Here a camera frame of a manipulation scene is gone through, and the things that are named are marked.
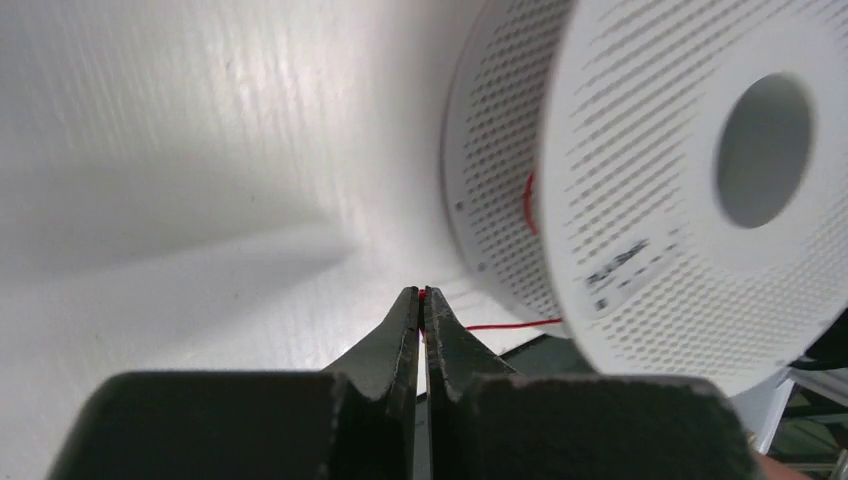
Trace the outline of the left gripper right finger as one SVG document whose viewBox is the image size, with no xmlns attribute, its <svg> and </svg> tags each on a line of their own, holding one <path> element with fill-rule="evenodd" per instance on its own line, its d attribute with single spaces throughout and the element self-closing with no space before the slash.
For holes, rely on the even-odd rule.
<svg viewBox="0 0 848 480">
<path fill-rule="evenodd" d="M 516 370 L 463 326 L 440 289 L 422 290 L 429 422 L 446 421 L 466 391 L 487 375 Z"/>
</svg>

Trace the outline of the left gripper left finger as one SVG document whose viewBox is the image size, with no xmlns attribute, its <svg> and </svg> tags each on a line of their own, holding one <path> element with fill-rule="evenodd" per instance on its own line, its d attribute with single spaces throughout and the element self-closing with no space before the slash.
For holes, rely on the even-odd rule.
<svg viewBox="0 0 848 480">
<path fill-rule="evenodd" d="M 406 287 L 383 320 L 324 368 L 340 374 L 374 415 L 412 423 L 419 357 L 420 289 Z"/>
</svg>

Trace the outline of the white translucent cable spool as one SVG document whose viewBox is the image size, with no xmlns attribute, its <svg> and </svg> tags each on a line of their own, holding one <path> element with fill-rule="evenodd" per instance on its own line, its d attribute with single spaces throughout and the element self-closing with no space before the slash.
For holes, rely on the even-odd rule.
<svg viewBox="0 0 848 480">
<path fill-rule="evenodd" d="M 502 306 L 598 371 L 743 392 L 847 306 L 847 5 L 491 1 L 442 171 Z"/>
</svg>

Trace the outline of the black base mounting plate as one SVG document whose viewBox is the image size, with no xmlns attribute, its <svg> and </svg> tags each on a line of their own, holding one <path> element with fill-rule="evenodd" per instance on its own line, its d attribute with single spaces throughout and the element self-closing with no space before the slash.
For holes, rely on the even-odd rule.
<svg viewBox="0 0 848 480">
<path fill-rule="evenodd" d="M 460 392 L 480 375 L 552 376 L 594 373 L 571 339 L 541 335 L 497 355 L 478 338 L 442 347 L 436 359 L 427 353 L 427 368 L 439 367 L 442 378 Z"/>
</svg>

